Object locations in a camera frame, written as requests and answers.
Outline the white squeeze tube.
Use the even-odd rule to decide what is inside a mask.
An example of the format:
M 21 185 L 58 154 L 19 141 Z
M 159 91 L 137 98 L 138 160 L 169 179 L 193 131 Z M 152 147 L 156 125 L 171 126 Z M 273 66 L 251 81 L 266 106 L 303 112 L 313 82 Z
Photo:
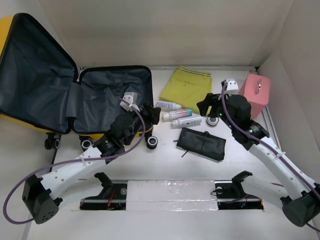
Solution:
M 163 110 L 170 110 L 170 111 L 180 110 L 182 108 L 180 104 L 177 104 L 174 102 L 168 102 L 168 101 L 157 101 L 155 103 L 155 106 L 157 108 L 161 108 Z

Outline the small round black jar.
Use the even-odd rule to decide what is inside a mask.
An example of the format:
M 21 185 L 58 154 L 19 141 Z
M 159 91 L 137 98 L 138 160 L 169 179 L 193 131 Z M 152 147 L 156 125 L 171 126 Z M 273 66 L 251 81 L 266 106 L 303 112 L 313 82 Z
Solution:
M 218 117 L 207 117 L 206 118 L 206 123 L 207 123 L 207 125 L 209 126 L 209 127 L 215 127 L 215 126 L 217 126 L 218 125 L 218 123 L 219 123 L 219 118 Z

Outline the white bottle teal cap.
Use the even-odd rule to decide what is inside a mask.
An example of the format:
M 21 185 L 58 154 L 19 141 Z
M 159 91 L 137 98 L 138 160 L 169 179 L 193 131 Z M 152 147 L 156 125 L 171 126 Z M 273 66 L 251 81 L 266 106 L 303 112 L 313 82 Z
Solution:
M 178 109 L 178 110 L 165 112 L 162 115 L 162 119 L 164 121 L 177 120 L 180 118 L 190 117 L 190 116 L 192 116 L 192 114 L 193 114 L 193 111 L 191 108 Z

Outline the yellow-green shorts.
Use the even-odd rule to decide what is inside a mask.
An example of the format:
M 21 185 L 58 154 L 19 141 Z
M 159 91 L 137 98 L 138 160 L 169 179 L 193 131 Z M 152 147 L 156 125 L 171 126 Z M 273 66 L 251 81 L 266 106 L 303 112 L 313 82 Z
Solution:
M 160 94 L 160 99 L 191 108 L 195 114 L 200 111 L 197 103 L 204 100 L 212 91 L 210 72 L 197 71 L 180 65 Z

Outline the white spray bottle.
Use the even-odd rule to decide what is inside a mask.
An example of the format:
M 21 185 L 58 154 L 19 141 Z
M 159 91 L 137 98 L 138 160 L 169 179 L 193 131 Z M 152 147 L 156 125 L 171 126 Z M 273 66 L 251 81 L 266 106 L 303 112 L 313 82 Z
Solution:
M 172 129 L 189 128 L 199 126 L 202 123 L 201 116 L 189 116 L 175 119 L 171 122 Z

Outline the black roll-up pouch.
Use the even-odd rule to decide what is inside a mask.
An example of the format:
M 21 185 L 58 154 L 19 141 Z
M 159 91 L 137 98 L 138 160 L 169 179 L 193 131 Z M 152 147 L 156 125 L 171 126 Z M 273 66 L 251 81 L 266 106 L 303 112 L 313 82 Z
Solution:
M 178 148 L 187 152 L 207 157 L 214 161 L 223 161 L 225 158 L 226 139 L 183 127 L 177 140 L 173 140 Z

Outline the pink cosmetic case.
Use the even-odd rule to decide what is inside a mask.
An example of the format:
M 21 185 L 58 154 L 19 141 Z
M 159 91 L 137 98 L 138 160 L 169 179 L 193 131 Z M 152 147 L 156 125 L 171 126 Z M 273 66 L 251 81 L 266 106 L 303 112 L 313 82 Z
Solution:
M 250 73 L 238 94 L 244 96 L 251 105 L 251 118 L 255 119 L 268 105 L 271 81 L 269 78 Z

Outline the yellow hard-shell suitcase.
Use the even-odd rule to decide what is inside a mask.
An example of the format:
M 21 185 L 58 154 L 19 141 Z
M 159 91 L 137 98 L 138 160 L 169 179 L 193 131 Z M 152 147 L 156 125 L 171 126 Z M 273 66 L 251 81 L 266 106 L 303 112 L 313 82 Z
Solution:
M 60 146 L 58 135 L 78 134 L 83 150 L 100 139 L 127 112 L 125 92 L 137 106 L 154 107 L 152 73 L 143 65 L 81 70 L 30 14 L 0 20 L 0 114 L 47 134 L 46 149 Z

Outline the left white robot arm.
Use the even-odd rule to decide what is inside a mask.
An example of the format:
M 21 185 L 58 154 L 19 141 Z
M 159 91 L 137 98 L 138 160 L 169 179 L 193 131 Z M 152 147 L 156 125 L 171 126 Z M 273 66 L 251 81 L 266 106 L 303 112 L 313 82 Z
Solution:
M 110 129 L 74 160 L 40 177 L 29 176 L 25 182 L 22 200 L 36 224 L 53 218 L 60 207 L 73 199 L 94 198 L 111 201 L 117 191 L 102 169 L 111 161 L 127 154 L 137 133 L 150 137 L 149 129 L 160 121 L 161 108 L 148 103 L 142 108 L 122 103 L 127 111 L 116 117 Z

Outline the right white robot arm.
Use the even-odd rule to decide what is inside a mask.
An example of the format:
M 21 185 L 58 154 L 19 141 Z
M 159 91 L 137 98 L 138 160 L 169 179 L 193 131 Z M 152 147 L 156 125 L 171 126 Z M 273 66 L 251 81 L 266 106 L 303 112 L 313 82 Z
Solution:
M 253 195 L 277 206 L 295 226 L 303 227 L 320 213 L 320 185 L 295 166 L 270 137 L 251 119 L 251 105 L 242 95 L 208 93 L 197 107 L 201 116 L 220 118 L 234 139 L 258 158 L 279 184 L 260 181 L 249 171 L 232 178 L 231 191 L 237 197 Z

